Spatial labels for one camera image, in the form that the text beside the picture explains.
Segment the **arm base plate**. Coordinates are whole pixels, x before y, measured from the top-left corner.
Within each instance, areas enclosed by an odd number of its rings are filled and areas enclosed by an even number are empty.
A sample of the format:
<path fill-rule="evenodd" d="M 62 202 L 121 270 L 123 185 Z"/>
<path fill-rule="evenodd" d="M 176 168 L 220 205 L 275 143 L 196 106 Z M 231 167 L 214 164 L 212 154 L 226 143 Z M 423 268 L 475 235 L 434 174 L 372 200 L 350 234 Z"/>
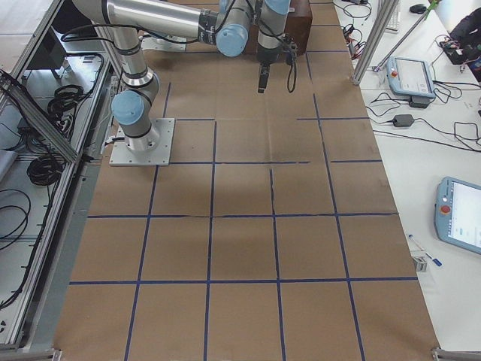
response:
<path fill-rule="evenodd" d="M 151 120 L 150 132 L 142 138 L 130 138 L 119 126 L 110 154 L 112 166 L 167 166 L 170 163 L 174 118 Z"/>

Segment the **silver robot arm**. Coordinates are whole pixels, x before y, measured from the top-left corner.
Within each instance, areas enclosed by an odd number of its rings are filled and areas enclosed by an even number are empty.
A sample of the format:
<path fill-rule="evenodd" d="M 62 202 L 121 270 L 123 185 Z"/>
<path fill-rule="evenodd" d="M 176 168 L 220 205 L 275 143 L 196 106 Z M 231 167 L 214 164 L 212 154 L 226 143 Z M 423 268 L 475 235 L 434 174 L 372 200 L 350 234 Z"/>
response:
<path fill-rule="evenodd" d="M 110 28 L 126 90 L 114 97 L 111 109 L 126 146 L 138 152 L 156 147 L 160 138 L 149 118 L 159 79 L 146 64 L 138 32 L 153 37 L 173 35 L 213 45 L 227 57 L 239 56 L 252 25 L 259 28 L 256 58 L 259 93 L 268 85 L 270 67 L 289 47 L 284 33 L 288 1 L 221 1 L 218 11 L 166 1 L 75 1 L 74 6 L 97 26 Z"/>

